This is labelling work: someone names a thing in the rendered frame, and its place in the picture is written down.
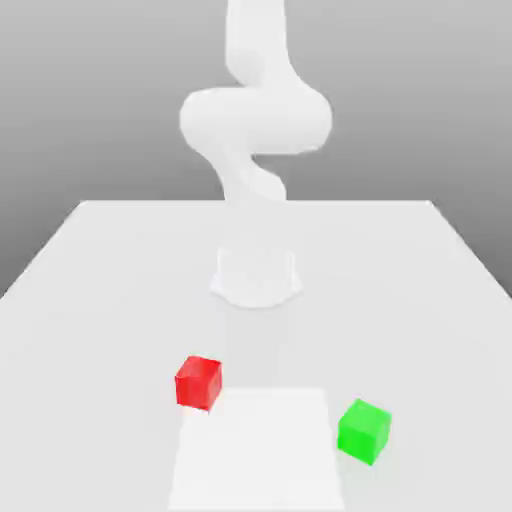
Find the small red cube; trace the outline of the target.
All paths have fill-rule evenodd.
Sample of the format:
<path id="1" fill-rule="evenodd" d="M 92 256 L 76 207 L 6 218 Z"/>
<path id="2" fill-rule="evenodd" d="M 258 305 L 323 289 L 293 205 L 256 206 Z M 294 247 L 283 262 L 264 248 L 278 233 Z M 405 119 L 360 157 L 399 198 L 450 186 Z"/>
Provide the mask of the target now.
<path id="1" fill-rule="evenodd" d="M 179 405 L 209 412 L 222 389 L 222 363 L 190 355 L 175 375 Z"/>

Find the small green cube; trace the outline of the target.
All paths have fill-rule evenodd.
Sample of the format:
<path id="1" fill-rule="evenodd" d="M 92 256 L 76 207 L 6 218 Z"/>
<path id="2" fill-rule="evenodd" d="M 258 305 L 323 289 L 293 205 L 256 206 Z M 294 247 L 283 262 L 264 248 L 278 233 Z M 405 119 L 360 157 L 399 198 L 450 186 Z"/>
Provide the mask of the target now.
<path id="1" fill-rule="evenodd" d="M 390 412 L 357 398 L 338 422 L 337 448 L 373 465 L 387 444 L 391 423 Z"/>

